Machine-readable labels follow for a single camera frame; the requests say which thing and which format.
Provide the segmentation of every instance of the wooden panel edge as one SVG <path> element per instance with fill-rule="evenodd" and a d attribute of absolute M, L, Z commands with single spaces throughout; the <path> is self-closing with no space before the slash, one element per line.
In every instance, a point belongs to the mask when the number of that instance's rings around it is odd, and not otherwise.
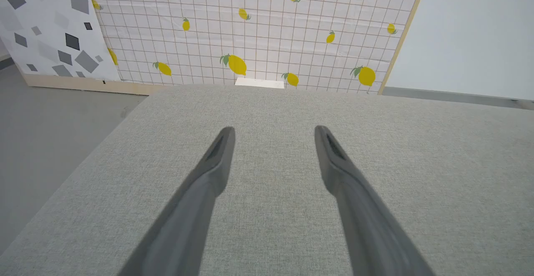
<path fill-rule="evenodd" d="M 101 91 L 105 93 L 121 93 L 136 95 L 151 95 L 164 88 L 160 85 L 138 84 L 118 81 L 103 81 L 95 78 L 75 78 L 69 76 L 47 76 L 24 74 L 24 80 L 28 86 L 74 89 L 87 91 Z"/>
<path fill-rule="evenodd" d="M 419 2 L 421 2 L 421 0 L 416 0 L 413 4 L 413 8 L 412 8 L 412 11 L 410 12 L 410 16 L 408 16 L 408 22 L 406 23 L 404 32 L 400 36 L 401 38 L 399 40 L 399 44 L 397 46 L 397 49 L 395 50 L 395 53 L 393 54 L 393 58 L 391 59 L 391 62 L 389 63 L 388 71 L 385 73 L 384 80 L 382 81 L 382 84 L 380 85 L 380 89 L 378 90 L 378 95 L 382 95 L 382 92 L 384 91 L 385 84 L 389 79 L 389 74 L 391 73 L 391 70 L 393 69 L 393 65 L 395 64 L 395 61 L 397 61 L 397 56 L 399 55 L 404 39 L 406 38 L 406 34 L 408 34 L 408 30 L 410 29 L 410 25 L 412 24 L 413 17 L 416 15 Z"/>

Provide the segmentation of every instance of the gray cushion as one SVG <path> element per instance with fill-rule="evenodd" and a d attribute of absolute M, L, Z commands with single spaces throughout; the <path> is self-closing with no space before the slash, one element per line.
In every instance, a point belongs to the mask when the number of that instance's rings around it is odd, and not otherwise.
<path fill-rule="evenodd" d="M 313 128 L 330 128 L 438 275 L 534 271 L 534 112 L 176 86 L 141 103 L 0 257 L 2 275 L 114 275 L 224 126 L 236 130 L 202 275 L 347 275 Z"/>

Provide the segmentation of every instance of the white block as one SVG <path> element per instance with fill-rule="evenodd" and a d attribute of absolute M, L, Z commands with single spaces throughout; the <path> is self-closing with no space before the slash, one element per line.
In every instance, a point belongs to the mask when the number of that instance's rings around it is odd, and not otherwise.
<path fill-rule="evenodd" d="M 235 85 L 284 89 L 283 81 L 259 80 L 256 78 L 237 78 L 237 80 L 235 81 Z"/>

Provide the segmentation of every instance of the white grid wallpaper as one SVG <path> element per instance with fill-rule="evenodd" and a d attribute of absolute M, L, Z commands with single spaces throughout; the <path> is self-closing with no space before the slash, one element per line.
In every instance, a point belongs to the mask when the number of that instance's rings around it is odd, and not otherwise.
<path fill-rule="evenodd" d="M 235 55 L 245 77 L 287 81 L 287 89 L 377 94 L 415 0 L 96 0 L 101 29 L 125 82 L 234 84 L 220 63 Z M 244 20 L 244 8 L 250 19 Z M 183 29 L 183 18 L 191 27 Z M 388 25 L 395 26 L 395 34 Z M 326 43 L 330 31 L 332 43 Z M 154 62 L 165 63 L 172 76 Z M 372 86 L 351 74 L 372 69 Z"/>

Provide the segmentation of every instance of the concrete floor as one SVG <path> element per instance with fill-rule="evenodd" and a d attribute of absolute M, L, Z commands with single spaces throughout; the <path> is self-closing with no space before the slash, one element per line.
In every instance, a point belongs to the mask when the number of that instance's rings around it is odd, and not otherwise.
<path fill-rule="evenodd" d="M 26 86 L 0 71 L 0 254 L 145 96 Z"/>

